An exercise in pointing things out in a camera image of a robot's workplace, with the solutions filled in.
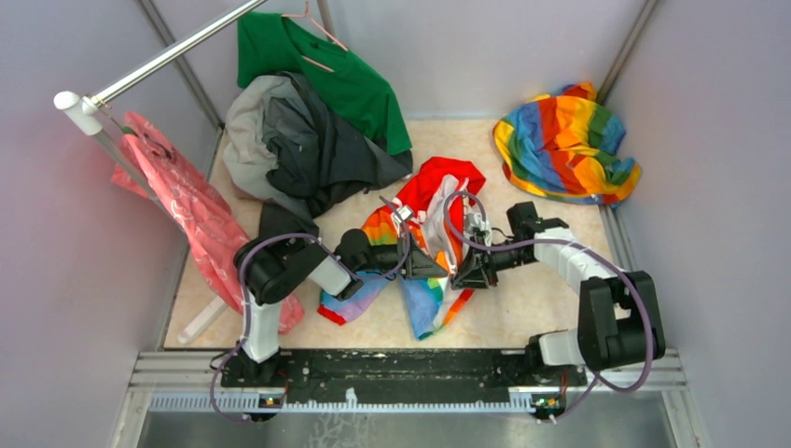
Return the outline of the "red white cartoon jacket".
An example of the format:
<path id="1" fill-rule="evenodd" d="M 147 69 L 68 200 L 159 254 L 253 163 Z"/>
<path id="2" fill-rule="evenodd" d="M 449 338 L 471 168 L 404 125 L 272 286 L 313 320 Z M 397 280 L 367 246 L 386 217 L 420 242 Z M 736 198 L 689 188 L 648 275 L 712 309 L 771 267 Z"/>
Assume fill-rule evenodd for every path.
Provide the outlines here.
<path id="1" fill-rule="evenodd" d="M 478 193 L 485 182 L 486 177 L 471 161 L 433 157 L 423 163 L 391 203 L 401 214 L 411 212 L 408 225 L 415 245 L 437 262 L 446 275 L 424 279 L 408 279 L 403 275 L 382 278 L 379 270 L 362 271 L 362 276 L 374 279 L 367 280 L 345 301 L 323 291 L 318 314 L 345 325 L 363 314 L 385 287 L 396 280 L 416 339 L 423 340 L 450 324 L 474 291 L 451 288 L 451 276 L 458 272 L 466 251 L 466 246 L 451 232 L 452 227 L 459 231 L 464 227 L 464 199 L 454 199 L 450 208 L 444 203 L 456 191 Z"/>

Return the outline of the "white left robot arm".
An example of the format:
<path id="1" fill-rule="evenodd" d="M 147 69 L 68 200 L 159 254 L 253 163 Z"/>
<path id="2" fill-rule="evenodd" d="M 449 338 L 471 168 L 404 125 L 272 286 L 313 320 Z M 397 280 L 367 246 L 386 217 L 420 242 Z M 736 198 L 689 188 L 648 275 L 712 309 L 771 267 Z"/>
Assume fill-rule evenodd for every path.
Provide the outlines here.
<path id="1" fill-rule="evenodd" d="M 256 238 L 234 263 L 243 291 L 241 349 L 243 374 L 255 385 L 272 384 L 280 372 L 278 323 L 283 301 L 310 280 L 339 301 L 347 301 L 380 278 L 446 277 L 448 272 L 404 231 L 389 245 L 372 245 L 360 229 L 346 231 L 331 251 L 311 233 Z"/>

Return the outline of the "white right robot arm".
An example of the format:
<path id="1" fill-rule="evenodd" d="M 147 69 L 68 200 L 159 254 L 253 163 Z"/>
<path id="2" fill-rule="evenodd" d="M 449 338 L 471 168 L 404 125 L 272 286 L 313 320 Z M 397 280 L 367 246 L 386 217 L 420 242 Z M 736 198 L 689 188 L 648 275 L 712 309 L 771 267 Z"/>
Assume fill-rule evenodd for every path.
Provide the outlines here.
<path id="1" fill-rule="evenodd" d="M 656 288 L 648 273 L 610 263 L 583 246 L 563 220 L 540 217 L 531 202 L 511 206 L 507 219 L 510 237 L 494 244 L 490 222 L 481 213 L 466 215 L 460 233 L 470 244 L 451 286 L 495 287 L 500 272 L 540 262 L 577 294 L 574 328 L 530 338 L 525 371 L 531 381 L 548 385 L 562 367 L 603 371 L 664 357 Z"/>

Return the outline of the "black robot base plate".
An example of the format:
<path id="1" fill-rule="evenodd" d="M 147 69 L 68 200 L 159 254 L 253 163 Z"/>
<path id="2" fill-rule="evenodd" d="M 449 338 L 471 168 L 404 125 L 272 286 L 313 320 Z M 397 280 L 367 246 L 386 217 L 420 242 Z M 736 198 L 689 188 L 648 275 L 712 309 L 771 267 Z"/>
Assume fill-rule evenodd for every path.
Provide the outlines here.
<path id="1" fill-rule="evenodd" d="M 293 404 L 503 403 L 513 388 L 584 386 L 581 369 L 541 371 L 521 349 L 283 349 L 257 364 L 244 352 L 220 371 L 231 387 L 283 388 Z"/>

